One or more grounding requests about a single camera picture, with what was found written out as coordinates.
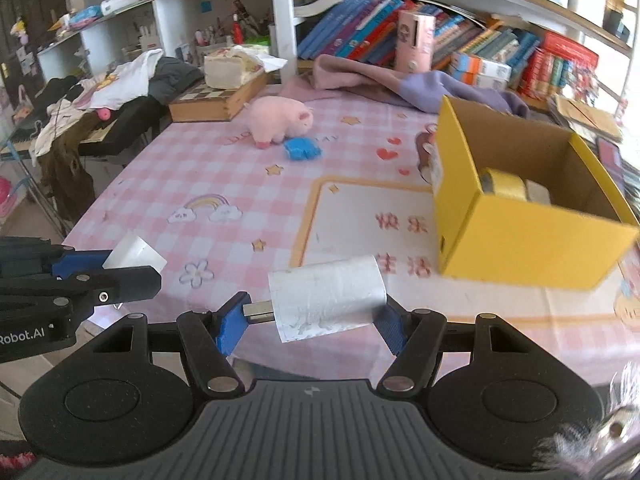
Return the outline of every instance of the chessboard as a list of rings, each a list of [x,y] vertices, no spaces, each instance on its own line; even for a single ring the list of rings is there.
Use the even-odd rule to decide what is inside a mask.
[[[230,121],[242,106],[267,85],[267,75],[260,74],[233,90],[221,90],[198,82],[169,104],[174,123]]]
[[[234,92],[235,90],[217,90],[215,88],[211,88],[202,81],[201,83],[189,88],[184,94],[180,95],[177,101],[221,100],[233,95]]]

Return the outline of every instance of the pink toy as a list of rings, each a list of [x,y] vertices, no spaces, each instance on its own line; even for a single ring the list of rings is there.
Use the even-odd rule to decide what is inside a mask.
[[[285,137],[303,137],[314,123],[311,110],[300,101],[267,95],[256,99],[249,108],[249,131],[255,145],[268,148],[271,141],[281,143]]]
[[[108,121],[111,117],[111,110],[108,108],[98,108],[98,118],[101,121]]]

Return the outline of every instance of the pink cloth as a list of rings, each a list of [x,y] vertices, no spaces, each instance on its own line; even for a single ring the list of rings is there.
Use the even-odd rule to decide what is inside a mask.
[[[513,92],[476,88],[438,70],[405,74],[326,55],[316,58],[312,74],[292,78],[280,96],[305,102],[335,97],[337,89],[382,103],[415,107],[428,114],[439,113],[442,97],[450,96],[485,104],[499,112],[524,118],[529,115],[527,105]]]

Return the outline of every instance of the red heart print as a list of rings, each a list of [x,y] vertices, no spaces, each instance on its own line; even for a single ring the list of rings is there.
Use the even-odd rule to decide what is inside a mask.
[[[385,148],[379,148],[378,150],[376,150],[376,154],[382,160],[391,160],[392,158],[396,158],[396,156],[398,156],[398,152],[390,152],[389,150],[386,150]]]

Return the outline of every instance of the pink ball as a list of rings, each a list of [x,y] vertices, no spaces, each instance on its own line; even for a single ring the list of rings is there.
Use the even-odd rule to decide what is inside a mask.
[[[108,121],[111,117],[111,110],[108,108],[98,108],[98,118],[101,121]]]

